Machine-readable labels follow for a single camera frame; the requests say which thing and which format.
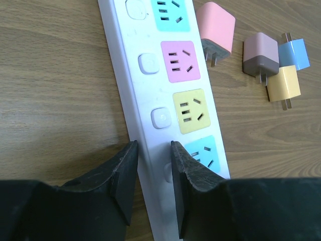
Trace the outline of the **mauve brown plug adapter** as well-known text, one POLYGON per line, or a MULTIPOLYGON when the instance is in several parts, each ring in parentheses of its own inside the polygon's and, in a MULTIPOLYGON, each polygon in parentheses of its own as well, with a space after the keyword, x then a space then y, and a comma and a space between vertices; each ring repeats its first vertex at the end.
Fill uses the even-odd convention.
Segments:
POLYGON ((279 73, 278 42, 258 32, 243 43, 243 72, 254 76, 263 86, 268 77, 279 73))

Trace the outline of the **white power strip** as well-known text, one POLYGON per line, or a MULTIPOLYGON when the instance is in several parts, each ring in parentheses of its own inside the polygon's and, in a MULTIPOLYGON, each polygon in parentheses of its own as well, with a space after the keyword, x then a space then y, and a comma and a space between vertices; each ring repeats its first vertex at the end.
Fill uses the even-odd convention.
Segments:
POLYGON ((229 178, 192 1, 99 1, 154 240, 178 240, 171 142, 229 178))

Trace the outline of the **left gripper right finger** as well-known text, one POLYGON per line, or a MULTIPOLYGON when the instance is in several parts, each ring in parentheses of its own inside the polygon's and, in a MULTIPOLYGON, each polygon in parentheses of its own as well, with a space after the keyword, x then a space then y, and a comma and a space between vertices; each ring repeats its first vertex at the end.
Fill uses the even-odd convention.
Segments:
POLYGON ((183 240, 320 240, 320 178, 224 179, 177 141, 171 162, 183 240))

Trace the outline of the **pink plug adapter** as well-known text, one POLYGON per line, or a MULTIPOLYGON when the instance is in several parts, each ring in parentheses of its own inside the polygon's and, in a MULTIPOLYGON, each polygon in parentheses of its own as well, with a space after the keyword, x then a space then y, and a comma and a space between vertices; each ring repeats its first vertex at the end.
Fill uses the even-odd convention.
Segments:
POLYGON ((214 2, 202 5, 196 18, 205 60, 214 67, 232 53, 236 19, 214 2))

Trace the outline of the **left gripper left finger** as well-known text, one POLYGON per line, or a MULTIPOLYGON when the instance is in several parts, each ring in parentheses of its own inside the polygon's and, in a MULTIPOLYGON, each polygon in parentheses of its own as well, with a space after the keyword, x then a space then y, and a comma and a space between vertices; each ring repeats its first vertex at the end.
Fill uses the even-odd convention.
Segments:
POLYGON ((130 225, 138 143, 62 186, 1 181, 1 240, 124 240, 130 225))

